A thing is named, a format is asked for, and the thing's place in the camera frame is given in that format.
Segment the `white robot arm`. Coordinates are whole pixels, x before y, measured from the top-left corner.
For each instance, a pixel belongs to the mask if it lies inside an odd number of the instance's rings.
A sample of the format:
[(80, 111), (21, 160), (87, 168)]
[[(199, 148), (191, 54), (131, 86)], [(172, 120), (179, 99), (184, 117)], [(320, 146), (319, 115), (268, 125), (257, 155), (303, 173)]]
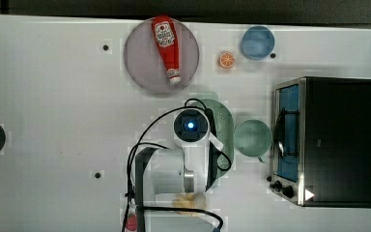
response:
[(213, 111), (178, 108), (172, 131), (175, 148), (150, 145), (132, 162), (136, 232), (221, 232), (222, 218), (203, 208), (223, 150)]

